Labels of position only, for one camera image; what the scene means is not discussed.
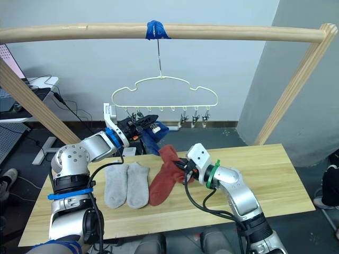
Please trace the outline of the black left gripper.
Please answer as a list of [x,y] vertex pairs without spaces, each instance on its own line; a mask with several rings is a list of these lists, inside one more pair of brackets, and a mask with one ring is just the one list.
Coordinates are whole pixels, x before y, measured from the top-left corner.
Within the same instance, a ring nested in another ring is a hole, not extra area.
[[158,119],[158,115],[146,115],[134,121],[132,119],[124,119],[118,121],[118,127],[125,135],[128,141],[140,139],[143,130],[152,126]]

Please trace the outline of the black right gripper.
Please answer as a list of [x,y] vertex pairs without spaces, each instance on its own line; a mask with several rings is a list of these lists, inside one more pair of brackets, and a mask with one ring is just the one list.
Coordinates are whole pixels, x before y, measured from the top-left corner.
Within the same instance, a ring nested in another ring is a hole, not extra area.
[[199,171],[195,162],[192,159],[179,158],[174,162],[180,170],[182,170],[186,176],[184,176],[183,183],[188,183],[192,179],[199,180]]

